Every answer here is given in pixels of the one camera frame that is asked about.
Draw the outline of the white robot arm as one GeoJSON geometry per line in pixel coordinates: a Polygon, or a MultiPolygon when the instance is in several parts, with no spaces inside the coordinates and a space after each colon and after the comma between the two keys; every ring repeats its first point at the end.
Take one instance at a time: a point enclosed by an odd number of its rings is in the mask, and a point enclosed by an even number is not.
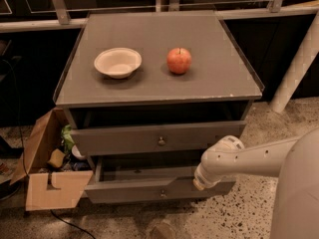
{"type": "Polygon", "coordinates": [[[234,174],[278,179],[270,239],[319,239],[318,128],[254,147],[228,135],[203,153],[193,184],[204,190],[234,174]]]}

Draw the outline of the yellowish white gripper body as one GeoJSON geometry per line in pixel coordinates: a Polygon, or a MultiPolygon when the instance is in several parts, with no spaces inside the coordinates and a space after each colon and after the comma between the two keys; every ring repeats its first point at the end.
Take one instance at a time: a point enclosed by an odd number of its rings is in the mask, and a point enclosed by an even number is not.
{"type": "Polygon", "coordinates": [[[219,175],[207,172],[200,164],[194,172],[194,179],[192,182],[198,190],[204,190],[214,187],[220,180],[221,177],[219,175]]]}

